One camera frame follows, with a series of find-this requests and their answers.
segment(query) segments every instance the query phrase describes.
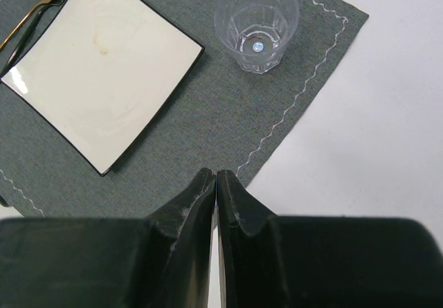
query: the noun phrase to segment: plate stain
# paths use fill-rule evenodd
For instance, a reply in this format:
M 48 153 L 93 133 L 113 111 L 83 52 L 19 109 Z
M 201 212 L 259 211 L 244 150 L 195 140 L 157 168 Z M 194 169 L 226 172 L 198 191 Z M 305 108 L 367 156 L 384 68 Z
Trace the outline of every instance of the plate stain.
M 94 31 L 94 36 L 92 38 L 92 42 L 94 43 L 94 45 L 98 49 L 98 52 L 101 55 L 103 55 L 103 56 L 108 55 L 109 49 L 106 46 L 104 46 L 103 44 L 100 43 L 100 30 L 98 28 L 96 28 L 95 31 Z

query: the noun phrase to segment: white zigzag stitching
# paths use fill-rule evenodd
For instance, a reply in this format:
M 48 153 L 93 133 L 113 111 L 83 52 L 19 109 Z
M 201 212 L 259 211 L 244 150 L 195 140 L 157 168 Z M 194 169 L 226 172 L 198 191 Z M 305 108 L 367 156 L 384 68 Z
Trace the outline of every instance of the white zigzag stitching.
M 44 217 L 43 210 L 42 210 L 42 209 L 39 209 L 39 208 L 36 208 L 36 207 L 35 207 L 35 204 L 34 204 L 34 201 L 33 201 L 32 199 L 29 199 L 28 197 L 26 197 L 25 194 L 23 193 L 23 190 L 21 190 L 21 189 L 15 187 L 14 181 L 11 180 L 11 179 L 8 179 L 8 178 L 5 176 L 5 172 L 3 172 L 3 170 L 0 170 L 0 172 L 1 172 L 1 174 L 3 175 L 3 179 L 5 179 L 5 181 L 9 181 L 9 182 L 11 182 L 12 188 L 13 188 L 14 190 L 16 190 L 17 192 L 19 192 L 19 193 L 21 194 L 21 196 L 22 196 L 26 201 L 29 201 L 29 202 L 33 205 L 33 209 L 39 211 L 39 212 L 42 214 L 42 216 Z
M 274 129 L 275 129 L 276 127 L 278 127 L 279 125 L 281 125 L 281 124 L 284 122 L 284 117 L 286 116 L 286 113 L 287 113 L 290 109 L 293 109 L 293 108 L 296 106 L 297 98 L 298 98 L 299 96 L 301 96 L 302 94 L 305 93 L 308 82 L 317 76 L 317 70 L 318 70 L 318 67 L 321 66 L 322 64 L 324 64 L 324 63 L 326 62 L 326 60 L 327 60 L 327 56 L 328 56 L 329 52 L 330 52 L 335 46 L 337 46 L 337 39 L 338 39 L 338 36 L 339 36 L 343 31 L 346 30 L 346 23 L 349 22 L 349 19 L 348 19 L 347 17 L 338 15 L 337 12 L 336 12 L 335 10 L 327 9 L 323 3 L 318 3 L 316 0 L 311 0 L 311 1 L 312 1 L 312 3 L 313 3 L 315 6 L 321 6 L 325 12 L 331 12 L 331 13 L 334 14 L 334 16 L 335 16 L 337 19 L 341 19 L 341 20 L 342 20 L 342 23 L 343 23 L 343 27 L 342 27 L 342 29 L 341 29 L 340 31 L 338 31 L 338 32 L 335 34 L 335 37 L 334 37 L 334 43 L 333 43 L 333 44 L 332 44 L 332 45 L 326 50 L 326 52 L 325 52 L 325 56 L 324 56 L 323 60 L 322 60 L 321 62 L 317 63 L 317 65 L 316 65 L 315 68 L 314 68 L 314 73 L 312 74 L 312 76 L 311 76 L 310 78 L 308 78 L 307 80 L 305 80 L 305 85 L 304 85 L 304 87 L 303 87 L 303 90 L 300 91 L 299 93 L 297 93 L 297 94 L 294 96 L 294 99 L 293 99 L 293 103 L 292 103 L 292 105 L 283 111 L 283 117 L 282 117 L 282 119 L 281 119 L 278 123 L 276 123 L 276 124 L 274 124 L 274 125 L 272 126 L 272 128 L 271 128 L 271 132 L 269 133 L 269 135 L 265 136 L 264 138 L 262 138 L 262 139 L 260 140 L 260 144 L 258 145 L 258 148 L 255 149 L 255 150 L 253 150 L 251 153 L 249 153 L 247 162 L 245 162 L 244 164 L 241 164 L 239 167 L 237 167 L 237 173 L 236 173 L 237 176 L 238 176 L 238 174 L 239 174 L 239 171 L 242 169 L 242 167 L 247 166 L 247 165 L 251 162 L 251 157 L 252 157 L 252 155 L 253 155 L 254 153 L 256 153 L 256 152 L 259 152 L 259 151 L 262 149 L 263 142 L 264 142 L 266 139 L 268 139 L 268 138 L 270 138 L 270 137 L 272 136 L 272 133 L 273 133 Z

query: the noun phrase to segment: clear plastic cup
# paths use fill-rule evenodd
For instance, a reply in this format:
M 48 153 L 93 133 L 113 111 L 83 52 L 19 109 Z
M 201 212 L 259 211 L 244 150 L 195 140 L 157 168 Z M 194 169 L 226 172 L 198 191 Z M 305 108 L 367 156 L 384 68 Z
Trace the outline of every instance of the clear plastic cup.
M 263 74 L 280 63 L 299 16 L 298 0 L 219 0 L 214 25 L 241 68 Z

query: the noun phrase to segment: gray placemat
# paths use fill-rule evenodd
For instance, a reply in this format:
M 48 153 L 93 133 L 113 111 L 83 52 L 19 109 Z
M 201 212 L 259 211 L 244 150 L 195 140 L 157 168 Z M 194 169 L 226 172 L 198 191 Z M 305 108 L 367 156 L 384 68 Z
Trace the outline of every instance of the gray placemat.
M 37 1 L 0 0 L 0 39 Z M 300 0 L 299 28 L 282 62 L 265 75 L 253 75 L 241 71 L 216 38 L 217 0 L 145 1 L 206 52 L 106 177 L 0 86 L 0 194 L 23 215 L 142 217 L 181 191 L 201 167 L 232 169 L 247 185 L 368 18 L 341 0 Z M 45 16 L 37 34 L 55 13 Z M 0 53 L 0 64 L 13 46 Z

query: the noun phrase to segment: gold fork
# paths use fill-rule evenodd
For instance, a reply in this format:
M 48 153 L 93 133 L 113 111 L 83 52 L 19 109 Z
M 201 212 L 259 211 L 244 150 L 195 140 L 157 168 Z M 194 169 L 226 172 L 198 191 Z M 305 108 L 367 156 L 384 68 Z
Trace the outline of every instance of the gold fork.
M 5 41 L 0 45 L 0 51 L 5 47 L 6 43 L 10 41 L 10 39 L 15 35 L 15 33 L 28 21 L 28 18 L 38 9 L 38 7 L 42 5 L 47 5 L 51 3 L 52 0 L 41 0 L 33 9 L 29 11 L 28 14 L 20 21 L 20 23 L 15 27 L 15 29 L 6 37 Z

